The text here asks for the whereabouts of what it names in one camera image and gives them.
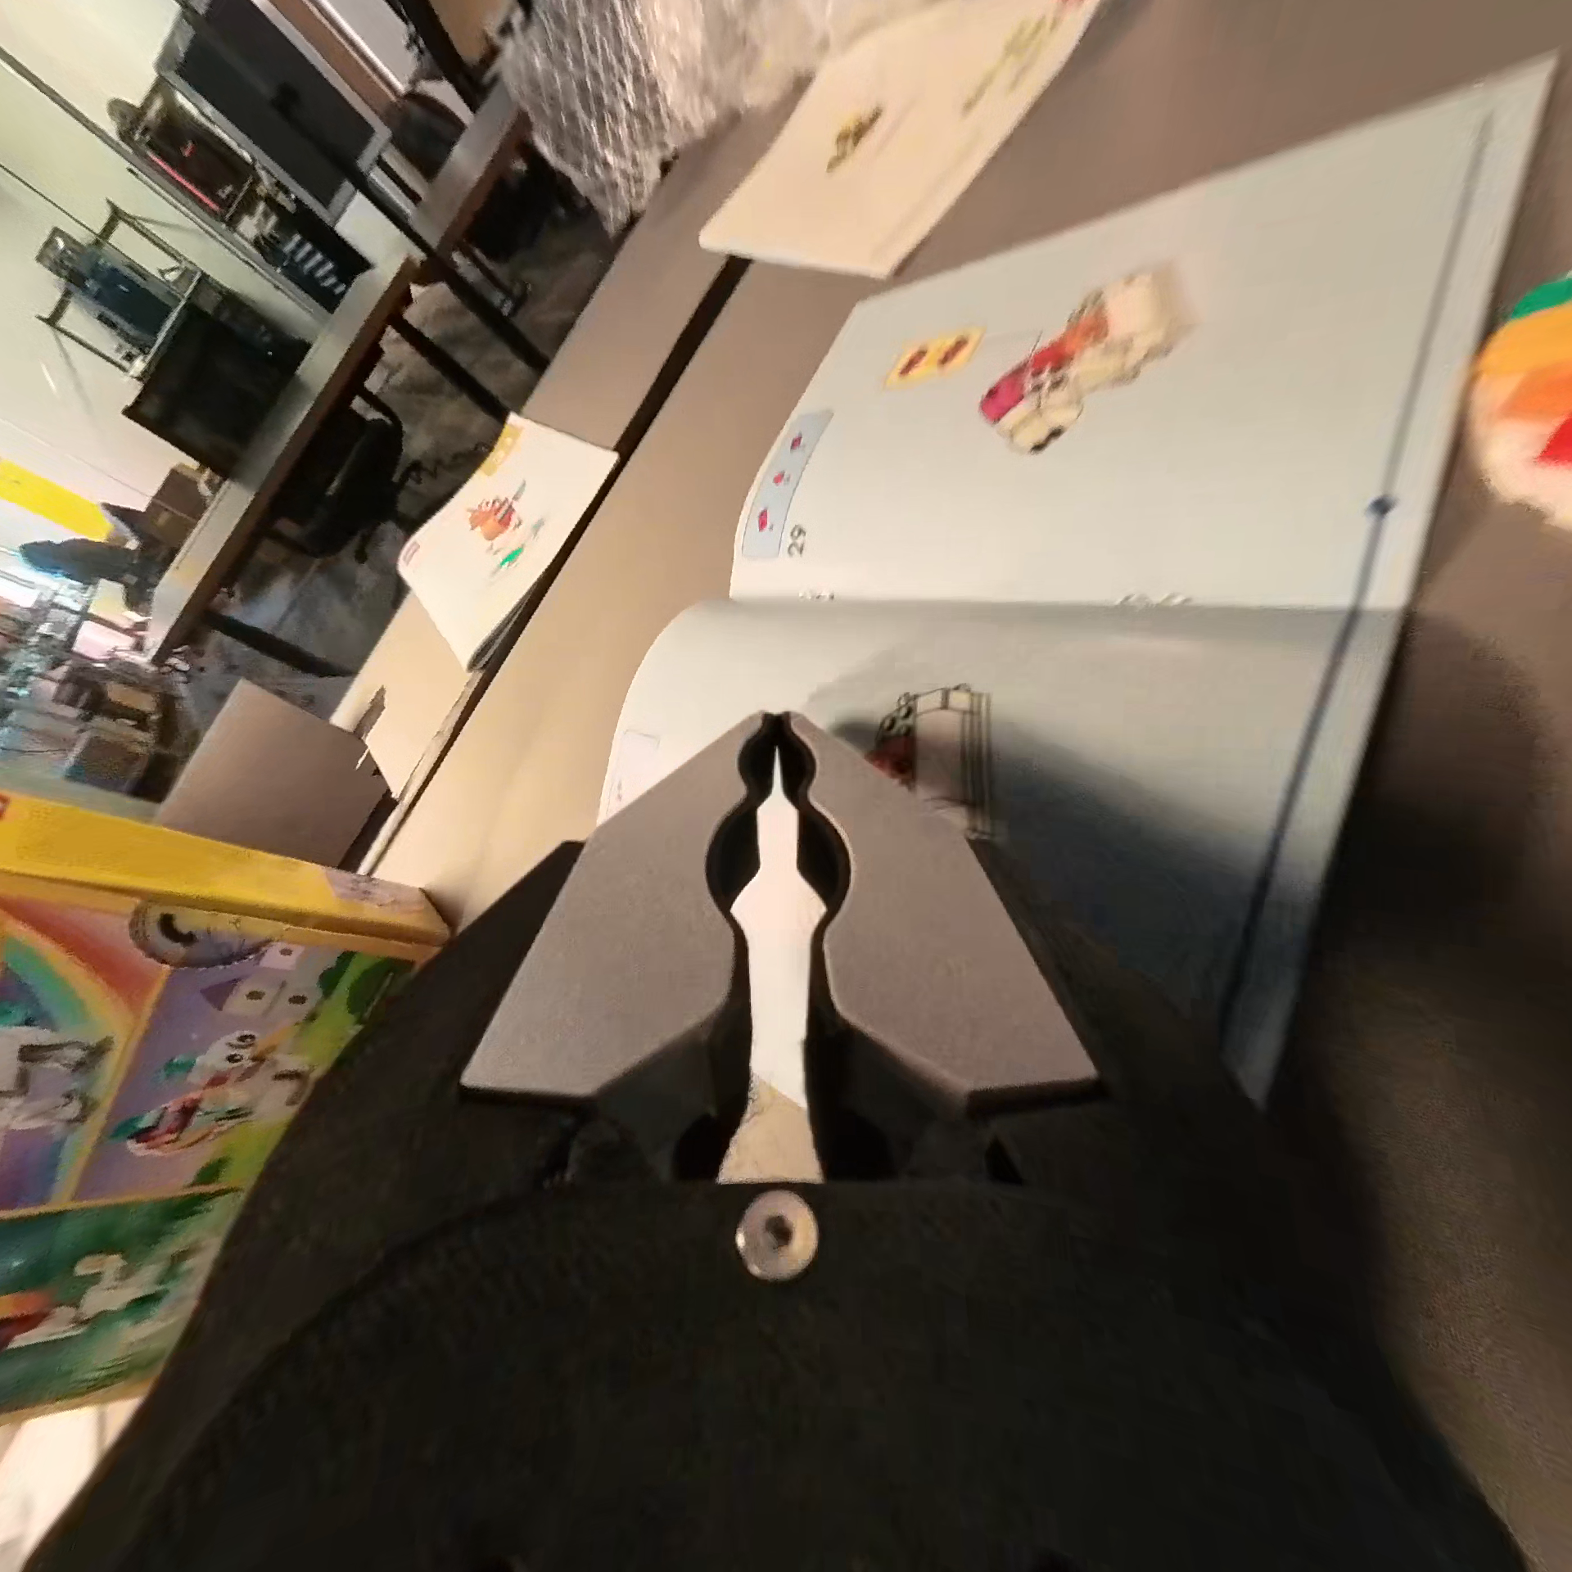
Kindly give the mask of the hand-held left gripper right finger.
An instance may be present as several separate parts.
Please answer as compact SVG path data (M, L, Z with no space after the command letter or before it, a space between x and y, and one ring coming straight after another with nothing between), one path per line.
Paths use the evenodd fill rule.
M812 1111L1006 1111L1098 1072L952 818L800 713L780 718L812 935Z

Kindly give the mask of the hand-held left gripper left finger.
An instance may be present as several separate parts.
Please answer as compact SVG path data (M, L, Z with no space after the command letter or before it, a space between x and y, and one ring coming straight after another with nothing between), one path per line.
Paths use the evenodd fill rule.
M750 713L583 842L462 1070L594 1113L739 1113L752 1003L733 917L759 868L780 718Z

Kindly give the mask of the light blue instruction booklet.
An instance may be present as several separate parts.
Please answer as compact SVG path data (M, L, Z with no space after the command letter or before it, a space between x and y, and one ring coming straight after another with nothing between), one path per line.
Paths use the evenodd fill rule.
M596 818L798 711L1264 1100L1558 65L855 305Z

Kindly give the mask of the yellow lego box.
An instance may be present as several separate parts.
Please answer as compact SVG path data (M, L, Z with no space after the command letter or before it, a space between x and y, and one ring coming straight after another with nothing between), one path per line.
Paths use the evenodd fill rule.
M426 894L1 795L1 1416L145 1390Z

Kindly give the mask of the rainbow lego plate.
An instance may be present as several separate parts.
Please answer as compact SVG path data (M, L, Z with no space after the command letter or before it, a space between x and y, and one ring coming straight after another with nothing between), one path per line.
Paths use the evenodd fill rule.
M1569 275L1532 286L1480 346L1467 445L1485 488L1569 529Z

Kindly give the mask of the booklet with orange figure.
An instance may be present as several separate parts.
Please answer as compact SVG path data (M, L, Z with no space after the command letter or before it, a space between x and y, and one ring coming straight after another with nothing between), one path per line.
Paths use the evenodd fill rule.
M467 670L484 662L615 471L615 451L521 415L398 554L398 578Z

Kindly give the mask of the black office chair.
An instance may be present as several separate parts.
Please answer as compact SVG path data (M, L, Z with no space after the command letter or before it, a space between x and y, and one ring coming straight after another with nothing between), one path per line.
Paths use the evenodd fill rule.
M405 428L389 415L340 413L310 445L295 475L288 520L293 544L325 559L396 513Z

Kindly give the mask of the background table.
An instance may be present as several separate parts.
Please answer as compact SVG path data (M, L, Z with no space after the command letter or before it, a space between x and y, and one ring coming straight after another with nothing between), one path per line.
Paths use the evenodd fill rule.
M404 213L374 204L404 239L394 258L359 275L310 344L301 368L246 441L230 477L175 552L149 600L143 655L166 664L201 632L222 632L248 649L304 675L344 675L344 670L293 642L218 612L218 593L261 542L273 505L329 417L362 387L370 353L392 331L437 370L469 404L503 421L508 404L454 357L405 324L405 307L419 275L445 284L456 301L518 363L542 374L550 355L493 305L454 264L465 230L512 164L525 118L510 93L495 86L473 112L424 198Z

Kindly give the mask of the white instruction booklet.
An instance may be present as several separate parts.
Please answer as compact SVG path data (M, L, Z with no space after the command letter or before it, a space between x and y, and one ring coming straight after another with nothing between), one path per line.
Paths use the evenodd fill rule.
M1064 69L1098 2L952 2L825 60L699 230L720 256L886 280Z

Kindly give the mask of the bubble wrap package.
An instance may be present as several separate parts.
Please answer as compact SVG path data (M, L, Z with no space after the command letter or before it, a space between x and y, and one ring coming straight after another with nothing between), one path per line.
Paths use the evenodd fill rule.
M870 24L849 2L529 2L497 78L529 144L611 236L688 146L780 99Z

